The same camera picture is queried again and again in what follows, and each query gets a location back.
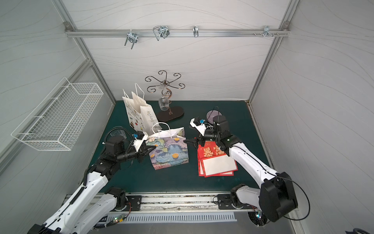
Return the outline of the floral print paper bag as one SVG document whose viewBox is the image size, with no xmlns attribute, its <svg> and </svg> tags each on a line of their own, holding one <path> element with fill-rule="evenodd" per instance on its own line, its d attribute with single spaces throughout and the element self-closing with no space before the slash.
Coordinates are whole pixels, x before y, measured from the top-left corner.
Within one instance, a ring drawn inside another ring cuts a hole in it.
<svg viewBox="0 0 374 234">
<path fill-rule="evenodd" d="M 157 126 L 168 125 L 158 122 L 153 125 L 153 134 L 146 141 L 147 146 L 155 148 L 149 153 L 151 163 L 155 170 L 169 168 L 189 162 L 188 146 L 184 142 L 185 129 L 183 127 L 166 130 L 156 130 Z"/>
</svg>

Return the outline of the red RICH paper bag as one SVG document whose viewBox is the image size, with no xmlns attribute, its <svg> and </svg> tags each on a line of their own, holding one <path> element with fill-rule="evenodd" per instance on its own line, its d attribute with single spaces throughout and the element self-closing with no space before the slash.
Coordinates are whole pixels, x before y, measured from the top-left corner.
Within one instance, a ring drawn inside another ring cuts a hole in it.
<svg viewBox="0 0 374 234">
<path fill-rule="evenodd" d="M 204 172 L 203 172 L 203 166 L 201 164 L 201 160 L 198 160 L 198 167 L 199 167 L 198 168 L 199 176 L 205 177 Z M 219 173 L 219 174 L 214 174 L 211 176 L 234 176 L 234 172 L 231 171 L 231 172 L 226 172 L 226 173 Z"/>
</svg>

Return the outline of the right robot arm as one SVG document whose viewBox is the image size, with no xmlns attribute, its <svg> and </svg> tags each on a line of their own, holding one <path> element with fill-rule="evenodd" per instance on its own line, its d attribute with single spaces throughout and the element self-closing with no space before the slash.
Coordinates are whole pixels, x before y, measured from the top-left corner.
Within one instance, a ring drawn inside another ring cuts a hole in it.
<svg viewBox="0 0 374 234">
<path fill-rule="evenodd" d="M 213 126 L 196 117 L 190 121 L 190 126 L 199 132 L 199 136 L 187 139 L 195 147 L 204 146 L 207 141 L 213 141 L 227 156 L 239 163 L 255 180 L 257 189 L 240 184 L 230 191 L 231 206 L 243 209 L 253 207 L 258 220 L 276 222 L 291 211 L 298 208 L 298 200 L 291 177 L 283 172 L 267 166 L 257 158 L 245 144 L 229 129 L 225 116 L 213 118 Z"/>
</svg>

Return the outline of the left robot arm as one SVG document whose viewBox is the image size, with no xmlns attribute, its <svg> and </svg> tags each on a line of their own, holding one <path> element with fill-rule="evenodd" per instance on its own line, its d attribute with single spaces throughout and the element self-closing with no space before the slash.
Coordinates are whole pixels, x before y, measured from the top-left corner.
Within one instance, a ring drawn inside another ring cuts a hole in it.
<svg viewBox="0 0 374 234">
<path fill-rule="evenodd" d="M 108 212 L 115 208 L 126 208 L 126 192 L 111 187 L 93 207 L 85 210 L 120 170 L 122 163 L 130 160 L 141 162 L 155 149 L 155 146 L 146 144 L 146 132 L 132 134 L 123 127 L 115 127 L 113 130 L 122 130 L 127 137 L 107 134 L 104 137 L 103 151 L 97 161 L 86 170 L 81 185 L 43 224 L 33 225 L 28 231 L 30 234 L 87 234 Z"/>
</svg>

